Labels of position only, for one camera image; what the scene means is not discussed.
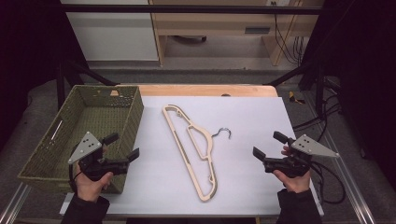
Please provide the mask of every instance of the metal hook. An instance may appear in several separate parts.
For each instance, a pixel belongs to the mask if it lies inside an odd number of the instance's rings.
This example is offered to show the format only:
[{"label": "metal hook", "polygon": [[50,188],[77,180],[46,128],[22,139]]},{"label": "metal hook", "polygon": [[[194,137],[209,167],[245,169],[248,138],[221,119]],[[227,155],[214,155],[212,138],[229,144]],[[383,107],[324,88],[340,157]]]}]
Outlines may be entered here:
[{"label": "metal hook", "polygon": [[212,137],[218,136],[221,131],[227,131],[229,133],[228,138],[231,139],[231,131],[228,128],[220,128],[218,133],[212,135]]}]

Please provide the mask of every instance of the white cabinet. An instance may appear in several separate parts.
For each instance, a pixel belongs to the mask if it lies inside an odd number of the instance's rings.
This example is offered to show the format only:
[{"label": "white cabinet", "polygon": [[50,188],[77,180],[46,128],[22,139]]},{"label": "white cabinet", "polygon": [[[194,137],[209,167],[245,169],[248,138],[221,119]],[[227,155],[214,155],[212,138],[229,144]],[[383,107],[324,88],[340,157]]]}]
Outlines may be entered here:
[{"label": "white cabinet", "polygon": [[[61,0],[63,4],[147,5],[147,0]],[[89,61],[158,61],[149,13],[67,12]]]}]

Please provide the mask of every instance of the metal frame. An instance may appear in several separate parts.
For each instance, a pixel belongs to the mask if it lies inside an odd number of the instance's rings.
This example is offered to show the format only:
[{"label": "metal frame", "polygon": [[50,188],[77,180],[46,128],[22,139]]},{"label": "metal frame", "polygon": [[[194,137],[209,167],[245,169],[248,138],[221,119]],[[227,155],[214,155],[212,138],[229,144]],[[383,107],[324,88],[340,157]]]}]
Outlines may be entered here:
[{"label": "metal frame", "polygon": [[[326,57],[323,54],[323,50],[329,46],[329,43],[332,41],[332,36],[334,31],[336,30],[338,24],[343,20],[347,11],[353,5],[355,0],[349,1],[347,6],[339,7],[339,8],[323,8],[323,7],[233,7],[233,6],[145,6],[145,5],[67,5],[67,4],[58,4],[58,5],[41,5],[43,9],[46,10],[60,10],[61,12],[103,12],[103,13],[219,13],[219,14],[293,14],[293,15],[323,15],[334,13],[336,11],[344,11],[343,16],[339,19],[339,21],[333,26],[329,34],[324,38],[321,42],[320,46],[314,53],[312,57],[313,60],[303,62],[303,64],[296,69],[288,72],[283,77],[280,77],[268,84],[271,86],[278,86],[284,81],[300,75],[306,72],[312,67],[318,67],[321,61],[323,61]],[[75,73],[70,74],[68,68],[65,68],[63,65],[64,62],[60,63],[59,74],[57,76],[58,81],[58,100],[59,104],[62,105],[64,101],[64,77],[69,81],[71,85],[76,82],[81,82],[79,76],[76,76]],[[114,85],[109,80],[106,80],[103,77],[92,72],[90,69],[82,67],[80,65],[72,65],[79,72],[86,73],[91,77],[103,82],[107,85]],[[299,87],[303,90],[309,89],[312,85],[315,77],[303,77],[300,81]],[[325,136],[326,141],[328,141],[329,145],[332,145],[332,148],[336,150],[335,144],[333,143],[330,135]],[[343,181],[346,183],[346,190],[349,195],[350,201],[354,206],[355,212],[361,221],[361,223],[375,223],[374,218],[368,208],[366,202],[364,201],[359,188],[354,182],[350,172],[348,171],[346,165],[342,161],[342,159],[334,160],[334,165],[338,169]],[[28,193],[30,191],[30,187],[25,186],[24,184],[20,184],[19,188],[16,190],[14,197],[9,203],[6,210],[0,216],[0,223],[12,223],[15,217],[17,216],[21,206],[23,205],[24,200],[26,199]]]}]

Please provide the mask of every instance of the wicker basket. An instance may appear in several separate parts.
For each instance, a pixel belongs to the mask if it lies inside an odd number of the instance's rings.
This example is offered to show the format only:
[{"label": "wicker basket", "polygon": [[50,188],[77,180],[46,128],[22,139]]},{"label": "wicker basket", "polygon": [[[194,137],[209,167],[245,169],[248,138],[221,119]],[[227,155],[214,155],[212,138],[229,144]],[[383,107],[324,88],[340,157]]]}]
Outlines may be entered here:
[{"label": "wicker basket", "polygon": [[[143,103],[136,86],[75,86],[28,162],[18,174],[25,184],[50,192],[72,192],[68,159],[86,132],[95,137],[118,133],[106,158],[124,159],[133,150]],[[113,177],[105,193],[122,193],[126,175]]]}]

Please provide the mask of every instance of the white tabletop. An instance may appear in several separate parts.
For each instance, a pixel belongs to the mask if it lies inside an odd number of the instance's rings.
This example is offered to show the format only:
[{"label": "white tabletop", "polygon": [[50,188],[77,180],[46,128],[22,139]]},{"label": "white tabletop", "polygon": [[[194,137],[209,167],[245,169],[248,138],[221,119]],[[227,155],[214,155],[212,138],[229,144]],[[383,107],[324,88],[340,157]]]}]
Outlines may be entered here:
[{"label": "white tabletop", "polygon": [[[278,215],[277,192],[282,183],[264,172],[252,155],[253,147],[267,157],[282,158],[283,146],[274,131],[288,137],[294,132],[280,97],[143,96],[145,106],[134,148],[140,157],[130,164],[124,192],[104,195],[110,200],[108,214],[124,217],[260,217]],[[212,159],[218,179],[215,196],[202,202],[192,184],[176,141],[164,118],[164,105],[177,105],[195,124],[213,137]],[[177,134],[205,191],[209,191],[207,162],[199,161],[187,135],[187,123],[170,112]],[[205,139],[195,134],[199,146]],[[318,203],[317,194],[311,189]],[[60,213],[64,214],[73,194],[67,194]]]}]

